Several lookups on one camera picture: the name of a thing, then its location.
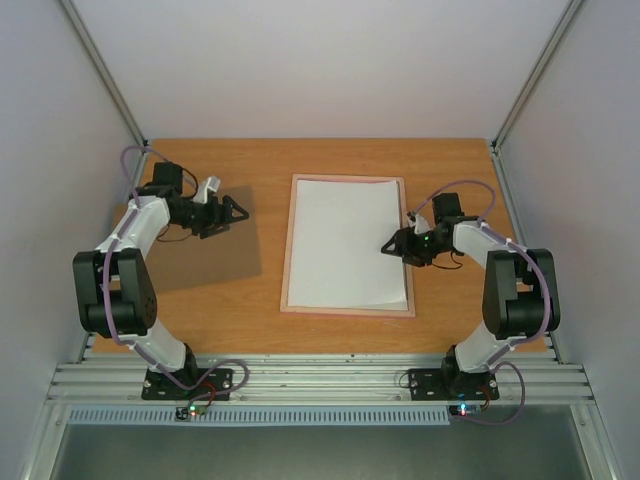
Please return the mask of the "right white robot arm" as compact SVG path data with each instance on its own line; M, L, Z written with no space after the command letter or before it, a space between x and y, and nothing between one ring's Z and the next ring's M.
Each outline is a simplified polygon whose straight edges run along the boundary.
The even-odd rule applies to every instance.
M466 215L455 193L435 196L432 210L434 226L411 212L409 225L397 230L381 252L413 267L433 266L442 254L470 257L484 269L482 321L466 340L449 348L438 370L420 374L410 387L434 390L451 400L491 393L491 368L502 356L559 326L554 257L547 249L507 239L478 216Z

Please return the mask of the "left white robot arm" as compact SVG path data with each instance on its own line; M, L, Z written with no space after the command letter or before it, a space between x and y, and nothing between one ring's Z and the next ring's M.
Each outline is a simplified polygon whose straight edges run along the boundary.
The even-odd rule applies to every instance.
M187 171L173 162L154 166L150 182L134 188L124 217L111 234L72 262L81 326L143 358L150 372L166 376L179 398L195 395L204 380L190 348L158 316L158 302L146 257L161 231L178 226L199 239L226 232L249 213L232 197L219 197L212 176L183 193Z

